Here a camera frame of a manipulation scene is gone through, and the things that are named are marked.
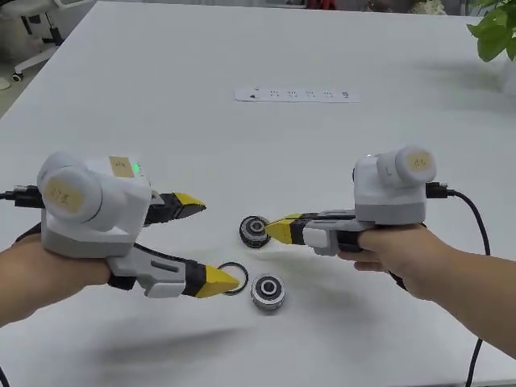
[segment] black ring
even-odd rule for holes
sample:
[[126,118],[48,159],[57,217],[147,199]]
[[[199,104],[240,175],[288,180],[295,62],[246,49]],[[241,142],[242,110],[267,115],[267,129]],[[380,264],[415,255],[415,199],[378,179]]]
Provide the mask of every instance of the black ring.
[[242,272],[243,272],[243,274],[245,276],[245,280],[243,281],[243,285],[242,286],[240,286],[239,288],[233,289],[233,290],[228,290],[227,292],[223,293],[223,294],[226,294],[227,296],[235,296],[236,294],[241,293],[242,290],[244,290],[245,287],[248,285],[248,282],[249,282],[249,272],[242,264],[239,264],[238,262],[226,262],[225,264],[221,264],[217,268],[218,269],[222,269],[222,268],[227,268],[227,267],[230,267],[230,266],[233,267],[233,268],[239,268],[240,270],[242,270]]

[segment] hand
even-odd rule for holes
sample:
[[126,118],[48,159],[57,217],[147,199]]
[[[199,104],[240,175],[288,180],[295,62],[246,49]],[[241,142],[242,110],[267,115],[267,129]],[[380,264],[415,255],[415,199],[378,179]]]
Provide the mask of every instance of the hand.
[[30,235],[0,253],[0,326],[29,317],[110,277],[104,260],[71,259],[43,249]]
[[455,251],[419,225],[364,231],[358,243],[362,252],[341,252],[339,256],[355,261],[360,271],[396,274],[410,293],[423,299],[430,298],[431,279],[439,275]]

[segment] green plant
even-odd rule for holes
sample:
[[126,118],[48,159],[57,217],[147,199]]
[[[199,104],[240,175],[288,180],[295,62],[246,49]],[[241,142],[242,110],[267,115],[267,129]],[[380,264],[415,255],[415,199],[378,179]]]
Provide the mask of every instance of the green plant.
[[511,60],[516,58],[516,0],[480,0],[481,9],[494,8],[476,25],[468,24],[478,41],[478,56],[489,62],[506,50]]

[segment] ball bearing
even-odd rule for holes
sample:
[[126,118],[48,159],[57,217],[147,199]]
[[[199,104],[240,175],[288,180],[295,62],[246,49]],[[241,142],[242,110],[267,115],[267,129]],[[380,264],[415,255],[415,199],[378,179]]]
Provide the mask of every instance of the ball bearing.
[[240,238],[249,248],[262,248],[271,237],[265,232],[268,221],[260,216],[247,216],[240,224]]
[[251,299],[260,310],[276,310],[285,300],[285,285],[279,277],[270,274],[259,276],[252,282]]

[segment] floor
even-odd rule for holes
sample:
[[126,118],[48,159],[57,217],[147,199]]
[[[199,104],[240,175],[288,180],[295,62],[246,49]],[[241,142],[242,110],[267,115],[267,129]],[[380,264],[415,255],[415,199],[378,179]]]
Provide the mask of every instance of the floor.
[[10,106],[25,90],[27,85],[31,83],[32,79],[34,79],[40,69],[41,66],[28,69],[24,73],[23,80],[20,83],[14,83],[10,79],[10,76],[13,73],[12,67],[8,64],[0,64],[0,77],[6,78],[10,82],[9,89],[0,90],[0,117],[2,117],[9,110]]

